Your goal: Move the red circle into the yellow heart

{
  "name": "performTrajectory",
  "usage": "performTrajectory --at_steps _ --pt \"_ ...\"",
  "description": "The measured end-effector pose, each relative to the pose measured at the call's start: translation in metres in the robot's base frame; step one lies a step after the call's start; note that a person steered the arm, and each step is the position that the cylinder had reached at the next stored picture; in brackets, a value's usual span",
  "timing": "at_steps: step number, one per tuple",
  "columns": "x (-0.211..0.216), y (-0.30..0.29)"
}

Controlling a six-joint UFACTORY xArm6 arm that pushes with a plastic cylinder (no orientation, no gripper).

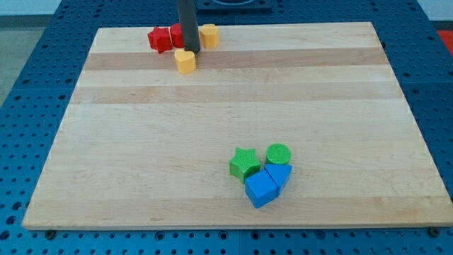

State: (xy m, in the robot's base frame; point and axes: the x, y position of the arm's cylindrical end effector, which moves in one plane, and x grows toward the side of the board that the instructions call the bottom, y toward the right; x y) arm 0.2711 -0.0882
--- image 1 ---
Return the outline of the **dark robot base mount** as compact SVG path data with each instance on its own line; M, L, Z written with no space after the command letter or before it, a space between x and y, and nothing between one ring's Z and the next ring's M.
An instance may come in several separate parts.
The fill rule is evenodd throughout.
M273 0L195 0L196 9L206 11L269 11Z

